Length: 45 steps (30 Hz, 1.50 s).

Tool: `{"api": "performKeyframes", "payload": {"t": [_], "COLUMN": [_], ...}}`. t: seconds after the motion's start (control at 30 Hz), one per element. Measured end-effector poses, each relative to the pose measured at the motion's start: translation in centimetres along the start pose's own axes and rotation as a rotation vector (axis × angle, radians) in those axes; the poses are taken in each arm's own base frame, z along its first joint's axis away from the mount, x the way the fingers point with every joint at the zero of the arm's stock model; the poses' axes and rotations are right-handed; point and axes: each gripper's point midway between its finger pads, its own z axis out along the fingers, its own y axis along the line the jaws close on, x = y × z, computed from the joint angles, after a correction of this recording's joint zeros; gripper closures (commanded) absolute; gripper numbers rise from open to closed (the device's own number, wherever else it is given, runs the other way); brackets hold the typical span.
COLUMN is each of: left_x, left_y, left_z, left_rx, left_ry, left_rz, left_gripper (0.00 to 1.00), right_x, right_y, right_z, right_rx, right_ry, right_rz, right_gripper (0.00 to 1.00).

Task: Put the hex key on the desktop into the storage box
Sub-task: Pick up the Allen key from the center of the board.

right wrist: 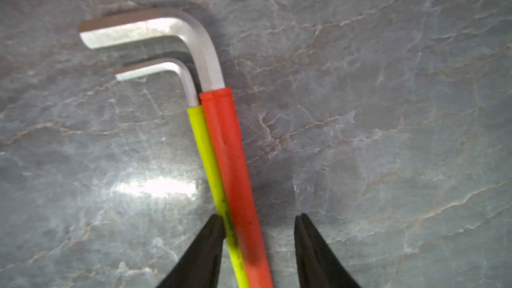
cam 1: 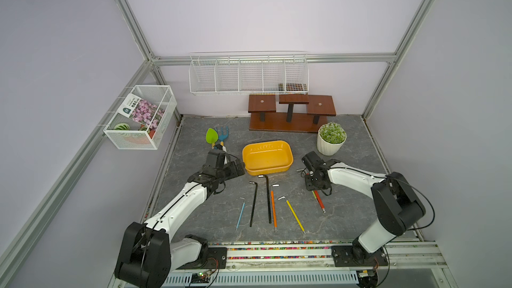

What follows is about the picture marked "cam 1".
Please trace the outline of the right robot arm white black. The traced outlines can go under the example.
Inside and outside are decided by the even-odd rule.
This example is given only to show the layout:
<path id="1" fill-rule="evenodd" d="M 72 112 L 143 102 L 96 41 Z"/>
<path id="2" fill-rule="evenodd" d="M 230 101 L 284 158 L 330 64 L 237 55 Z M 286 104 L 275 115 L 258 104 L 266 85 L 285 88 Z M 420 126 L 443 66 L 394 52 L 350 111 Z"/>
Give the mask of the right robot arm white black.
<path id="1" fill-rule="evenodd" d="M 358 265 L 373 261 L 384 245 L 412 229 L 426 214 L 425 205 L 401 173 L 371 173 L 337 159 L 324 161 L 314 151 L 301 161 L 307 171 L 307 190 L 331 191 L 333 185 L 342 185 L 373 200 L 377 219 L 353 241 L 349 251 Z"/>

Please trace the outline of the green hex key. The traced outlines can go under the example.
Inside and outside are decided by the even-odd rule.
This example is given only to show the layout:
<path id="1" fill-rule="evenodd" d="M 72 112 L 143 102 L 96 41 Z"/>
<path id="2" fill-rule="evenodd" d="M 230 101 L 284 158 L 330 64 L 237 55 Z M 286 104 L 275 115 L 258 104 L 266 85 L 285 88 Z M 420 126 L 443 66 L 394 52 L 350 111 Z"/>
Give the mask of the green hex key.
<path id="1" fill-rule="evenodd" d="M 316 202 L 317 202 L 317 203 L 319 203 L 319 202 L 318 202 L 317 195 L 316 195 L 316 192 L 315 192 L 315 191 L 312 191 L 312 193 L 313 193 L 313 197 L 315 198 Z"/>

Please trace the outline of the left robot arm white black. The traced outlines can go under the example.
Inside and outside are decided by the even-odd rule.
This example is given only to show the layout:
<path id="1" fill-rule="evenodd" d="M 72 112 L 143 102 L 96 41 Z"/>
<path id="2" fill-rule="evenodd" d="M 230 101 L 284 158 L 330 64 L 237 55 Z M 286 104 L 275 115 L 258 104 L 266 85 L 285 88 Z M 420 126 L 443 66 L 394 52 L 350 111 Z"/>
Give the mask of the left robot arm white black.
<path id="1" fill-rule="evenodd" d="M 210 257 L 206 239 L 196 235 L 187 235 L 178 242 L 172 239 L 196 208 L 220 192 L 220 185 L 244 174 L 245 165 L 238 157 L 212 149 L 202 168 L 161 211 L 127 227 L 115 278 L 136 287 L 161 287 L 169 273 L 180 267 L 207 265 Z"/>

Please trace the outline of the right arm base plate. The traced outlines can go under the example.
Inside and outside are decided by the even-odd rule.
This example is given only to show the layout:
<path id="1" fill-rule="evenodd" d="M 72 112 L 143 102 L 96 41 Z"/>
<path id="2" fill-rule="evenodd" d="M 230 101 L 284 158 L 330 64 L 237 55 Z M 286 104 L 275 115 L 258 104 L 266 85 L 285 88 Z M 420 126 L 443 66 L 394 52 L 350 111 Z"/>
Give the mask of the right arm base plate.
<path id="1" fill-rule="evenodd" d="M 374 253 L 368 253 L 364 248 L 335 245 L 331 247 L 331 256 L 336 267 L 386 267 L 389 265 L 387 256 L 381 248 Z"/>

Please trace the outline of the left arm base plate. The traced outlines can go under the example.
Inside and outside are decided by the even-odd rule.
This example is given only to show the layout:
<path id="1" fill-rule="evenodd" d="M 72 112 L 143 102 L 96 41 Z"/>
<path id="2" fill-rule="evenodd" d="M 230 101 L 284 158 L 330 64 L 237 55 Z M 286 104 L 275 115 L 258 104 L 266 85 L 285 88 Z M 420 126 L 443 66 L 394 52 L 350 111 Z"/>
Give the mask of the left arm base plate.
<path id="1" fill-rule="evenodd" d="M 209 247 L 203 249 L 195 261 L 184 264 L 178 269 L 225 269 L 227 264 L 227 248 Z"/>

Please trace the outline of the orange hex key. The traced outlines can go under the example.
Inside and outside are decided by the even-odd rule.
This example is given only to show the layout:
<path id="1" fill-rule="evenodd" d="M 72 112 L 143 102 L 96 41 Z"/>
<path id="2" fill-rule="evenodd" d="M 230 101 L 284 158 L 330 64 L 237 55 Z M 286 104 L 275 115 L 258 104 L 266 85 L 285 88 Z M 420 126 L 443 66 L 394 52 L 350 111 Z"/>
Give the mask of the orange hex key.
<path id="1" fill-rule="evenodd" d="M 270 194 L 271 194 L 271 212 L 272 212 L 273 226 L 274 226 L 274 231 L 277 233 L 277 213 L 276 213 L 276 209 L 275 209 L 275 195 L 274 195 L 274 189 L 276 187 L 279 187 L 279 184 L 275 183 L 271 186 Z"/>

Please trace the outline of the yellow hex key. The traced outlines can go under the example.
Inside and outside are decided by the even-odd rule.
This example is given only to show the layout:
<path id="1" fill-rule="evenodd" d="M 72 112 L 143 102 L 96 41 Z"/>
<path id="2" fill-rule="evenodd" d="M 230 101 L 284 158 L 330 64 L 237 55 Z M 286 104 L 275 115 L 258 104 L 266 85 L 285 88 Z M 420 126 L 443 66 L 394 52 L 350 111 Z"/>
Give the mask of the yellow hex key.
<path id="1" fill-rule="evenodd" d="M 304 226 L 302 225 L 302 222 L 300 221 L 297 213 L 295 212 L 294 208 L 293 208 L 293 205 L 291 204 L 291 202 L 288 200 L 288 198 L 286 198 L 285 196 L 281 196 L 281 197 L 278 197 L 278 201 L 285 201 L 288 208 L 290 209 L 293 217 L 295 218 L 296 222 L 297 222 L 297 225 L 299 226 L 299 228 L 301 229 L 301 231 L 305 234 L 305 228 Z"/>

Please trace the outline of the long black hex key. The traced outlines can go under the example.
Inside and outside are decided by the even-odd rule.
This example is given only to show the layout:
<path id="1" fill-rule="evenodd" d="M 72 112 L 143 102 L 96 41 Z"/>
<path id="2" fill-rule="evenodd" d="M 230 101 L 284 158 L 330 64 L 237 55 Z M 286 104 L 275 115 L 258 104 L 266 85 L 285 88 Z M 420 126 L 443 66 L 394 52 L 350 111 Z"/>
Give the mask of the long black hex key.
<path id="1" fill-rule="evenodd" d="M 270 185 L 269 185 L 269 177 L 265 174 L 258 175 L 258 178 L 264 178 L 265 179 L 265 185 L 266 185 L 266 194 L 267 194 L 267 212 L 268 212 L 268 220 L 269 224 L 272 224 L 272 208 L 271 208 L 271 192 L 270 192 Z"/>

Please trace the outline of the yellow plastic storage box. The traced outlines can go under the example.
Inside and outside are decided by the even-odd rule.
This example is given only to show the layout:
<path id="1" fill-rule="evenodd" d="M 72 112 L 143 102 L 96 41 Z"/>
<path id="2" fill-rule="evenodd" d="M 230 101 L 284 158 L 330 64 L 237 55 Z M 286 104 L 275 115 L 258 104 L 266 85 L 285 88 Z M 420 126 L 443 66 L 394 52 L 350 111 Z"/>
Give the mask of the yellow plastic storage box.
<path id="1" fill-rule="evenodd" d="M 281 173 L 293 164 L 293 153 L 286 141 L 266 141 L 246 145 L 242 150 L 245 169 L 252 176 Z"/>

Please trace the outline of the red hex key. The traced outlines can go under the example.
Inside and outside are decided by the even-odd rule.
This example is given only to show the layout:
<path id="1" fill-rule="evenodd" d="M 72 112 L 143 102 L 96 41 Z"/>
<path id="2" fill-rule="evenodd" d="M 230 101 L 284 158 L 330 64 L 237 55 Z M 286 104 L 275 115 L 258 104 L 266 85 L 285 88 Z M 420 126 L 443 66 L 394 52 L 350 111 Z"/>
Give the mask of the red hex key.
<path id="1" fill-rule="evenodd" d="M 322 200 L 321 200 L 321 197 L 319 196 L 317 190 L 313 190 L 313 194 L 322 210 L 323 213 L 326 213 L 326 210 L 325 210 L 325 205 L 323 204 Z"/>

